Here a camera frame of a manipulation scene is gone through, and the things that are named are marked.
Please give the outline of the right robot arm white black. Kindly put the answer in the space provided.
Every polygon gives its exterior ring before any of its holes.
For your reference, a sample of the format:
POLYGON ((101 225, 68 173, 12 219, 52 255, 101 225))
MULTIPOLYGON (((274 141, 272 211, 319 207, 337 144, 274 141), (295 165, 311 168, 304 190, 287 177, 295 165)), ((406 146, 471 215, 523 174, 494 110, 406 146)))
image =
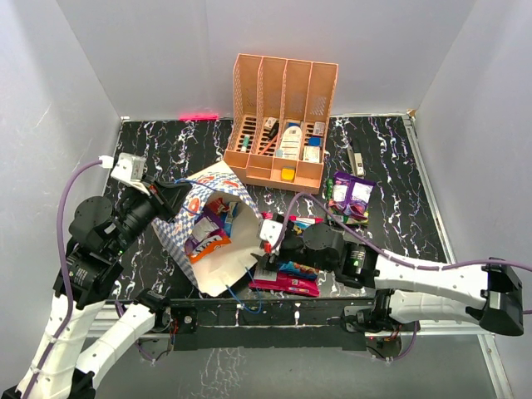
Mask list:
POLYGON ((474 323, 484 330, 518 337, 524 332, 522 283, 503 259, 445 264, 405 258, 366 239, 347 241, 325 223, 301 233, 266 219, 259 227, 263 267, 294 262, 332 273, 355 289, 370 288, 370 310, 349 317, 355 328, 377 333, 422 320, 474 323))

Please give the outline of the pink snack packet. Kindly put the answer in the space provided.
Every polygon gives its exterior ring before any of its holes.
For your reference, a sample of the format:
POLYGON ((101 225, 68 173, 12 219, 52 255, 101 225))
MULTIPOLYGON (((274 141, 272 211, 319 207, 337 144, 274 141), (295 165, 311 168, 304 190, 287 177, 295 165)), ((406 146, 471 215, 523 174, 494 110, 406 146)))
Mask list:
POLYGON ((249 282, 249 287, 262 291, 271 290, 316 298, 319 296, 317 281, 318 278, 315 281, 311 281, 296 278, 279 271, 267 271, 257 266, 254 271, 254 277, 249 282))

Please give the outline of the colourful candy packet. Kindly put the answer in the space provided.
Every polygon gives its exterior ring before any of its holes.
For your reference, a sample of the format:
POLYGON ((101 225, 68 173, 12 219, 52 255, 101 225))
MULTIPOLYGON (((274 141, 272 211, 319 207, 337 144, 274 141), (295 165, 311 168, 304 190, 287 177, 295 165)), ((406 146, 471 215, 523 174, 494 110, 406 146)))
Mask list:
MULTIPOLYGON (((322 218, 299 217, 295 215, 290 215, 289 220, 293 226, 288 229, 297 237, 300 237, 308 226, 323 222, 322 218)), ((318 271, 315 268, 294 261, 278 261, 278 271, 295 276, 296 278, 303 278, 311 281, 315 281, 318 277, 318 271)))

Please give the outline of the green snack packet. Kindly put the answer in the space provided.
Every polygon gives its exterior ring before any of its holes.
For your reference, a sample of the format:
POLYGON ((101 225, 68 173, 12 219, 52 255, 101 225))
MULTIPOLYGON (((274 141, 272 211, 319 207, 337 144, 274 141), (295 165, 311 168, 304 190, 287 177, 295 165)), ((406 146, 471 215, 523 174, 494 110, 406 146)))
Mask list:
POLYGON ((328 179, 326 198, 328 208, 341 217, 344 224, 366 224, 367 210, 374 184, 356 177, 328 179))

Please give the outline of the purple snack packet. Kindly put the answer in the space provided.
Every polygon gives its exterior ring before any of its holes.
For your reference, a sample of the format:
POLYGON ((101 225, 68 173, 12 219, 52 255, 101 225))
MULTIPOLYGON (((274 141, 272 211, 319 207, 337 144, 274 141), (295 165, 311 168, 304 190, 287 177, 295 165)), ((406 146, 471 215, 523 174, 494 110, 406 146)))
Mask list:
POLYGON ((367 207, 376 183, 337 171, 334 174, 329 206, 345 216, 366 219, 367 207))

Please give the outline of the checkered paper bag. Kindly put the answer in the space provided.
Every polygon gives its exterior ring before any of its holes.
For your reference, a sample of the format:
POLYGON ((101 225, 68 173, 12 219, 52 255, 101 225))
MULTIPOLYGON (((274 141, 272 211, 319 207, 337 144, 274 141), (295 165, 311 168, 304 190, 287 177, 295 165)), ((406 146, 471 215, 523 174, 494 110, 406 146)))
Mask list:
POLYGON ((203 294, 217 297, 248 274, 259 248, 258 206, 220 161, 182 180, 191 184, 171 222, 152 225, 163 248, 203 294))

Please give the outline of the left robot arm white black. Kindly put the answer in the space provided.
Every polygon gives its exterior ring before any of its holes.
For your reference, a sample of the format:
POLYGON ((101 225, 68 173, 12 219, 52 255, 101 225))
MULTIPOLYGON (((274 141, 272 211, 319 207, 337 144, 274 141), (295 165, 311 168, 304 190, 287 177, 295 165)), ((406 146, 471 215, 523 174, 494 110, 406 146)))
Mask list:
POLYGON ((154 219, 173 220, 191 189, 189 182, 144 180, 126 188, 117 205, 92 196, 76 207, 36 356, 3 397, 93 398, 102 378, 142 334, 169 327, 169 299, 147 288, 101 338, 83 347, 123 271, 121 255, 154 219))

